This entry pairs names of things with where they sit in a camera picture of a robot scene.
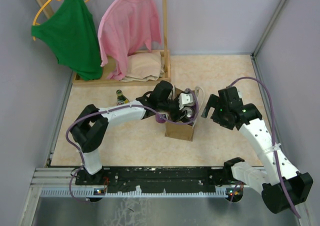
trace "green tank top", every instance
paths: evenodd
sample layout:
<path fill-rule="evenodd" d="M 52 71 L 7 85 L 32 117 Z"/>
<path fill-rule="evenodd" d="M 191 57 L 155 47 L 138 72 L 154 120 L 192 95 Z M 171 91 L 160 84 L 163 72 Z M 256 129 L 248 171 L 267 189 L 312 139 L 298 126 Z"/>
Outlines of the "green tank top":
<path fill-rule="evenodd" d="M 50 47 L 59 64 L 70 67 L 82 79 L 101 78 L 98 36 L 84 0 L 64 0 L 51 18 L 31 27 L 31 34 Z"/>

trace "wooden tabletop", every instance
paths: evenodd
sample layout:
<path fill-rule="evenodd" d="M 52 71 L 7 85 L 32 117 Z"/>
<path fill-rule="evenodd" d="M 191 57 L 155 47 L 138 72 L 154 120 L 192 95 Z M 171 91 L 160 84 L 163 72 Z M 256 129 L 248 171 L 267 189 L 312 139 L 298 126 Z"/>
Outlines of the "wooden tabletop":
<path fill-rule="evenodd" d="M 218 94 L 243 76 L 255 77 L 249 55 L 171 56 L 171 83 L 183 90 L 201 86 L 205 90 L 204 105 L 210 94 Z M 267 122 L 257 83 L 242 80 L 235 86 L 242 93 L 243 103 L 255 104 Z M 154 86 L 72 87 L 52 166 L 80 165 L 79 153 L 65 139 L 66 130 L 89 104 L 97 108 L 115 106 L 118 89 L 132 101 Z M 241 157 L 252 166 L 261 166 L 249 142 L 236 129 L 223 128 L 209 117 L 198 118 L 192 142 L 165 137 L 165 131 L 165 125 L 157 123 L 155 117 L 108 128 L 99 147 L 100 160 L 104 166 L 222 166 L 227 160 Z"/>

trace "beer bottle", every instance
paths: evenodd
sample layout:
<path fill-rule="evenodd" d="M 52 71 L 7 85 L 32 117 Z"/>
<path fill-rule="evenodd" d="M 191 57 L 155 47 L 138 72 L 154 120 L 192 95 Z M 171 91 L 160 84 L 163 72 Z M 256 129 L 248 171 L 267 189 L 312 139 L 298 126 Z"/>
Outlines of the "beer bottle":
<path fill-rule="evenodd" d="M 126 103 L 129 103 L 129 99 L 125 97 L 120 89 L 116 91 L 116 105 L 124 105 Z"/>

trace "folded beige cloth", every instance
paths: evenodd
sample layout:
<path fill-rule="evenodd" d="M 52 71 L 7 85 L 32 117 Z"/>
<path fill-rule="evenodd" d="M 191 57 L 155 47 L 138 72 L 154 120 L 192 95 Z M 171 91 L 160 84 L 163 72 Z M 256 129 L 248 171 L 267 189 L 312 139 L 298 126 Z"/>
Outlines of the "folded beige cloth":
<path fill-rule="evenodd" d="M 126 76 L 121 80 L 148 81 L 157 80 L 164 73 L 160 52 L 141 52 L 128 57 Z"/>

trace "pink sweater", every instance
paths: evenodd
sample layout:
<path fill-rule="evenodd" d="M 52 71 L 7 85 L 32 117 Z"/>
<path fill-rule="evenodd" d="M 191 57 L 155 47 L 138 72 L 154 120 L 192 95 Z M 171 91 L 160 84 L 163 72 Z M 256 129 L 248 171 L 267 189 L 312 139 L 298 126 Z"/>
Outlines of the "pink sweater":
<path fill-rule="evenodd" d="M 154 0 L 115 0 L 103 15 L 98 40 L 103 67 L 107 55 L 113 57 L 116 69 L 108 79 L 121 80 L 126 76 L 128 55 L 144 44 L 151 51 L 151 42 L 161 44 L 159 16 Z"/>

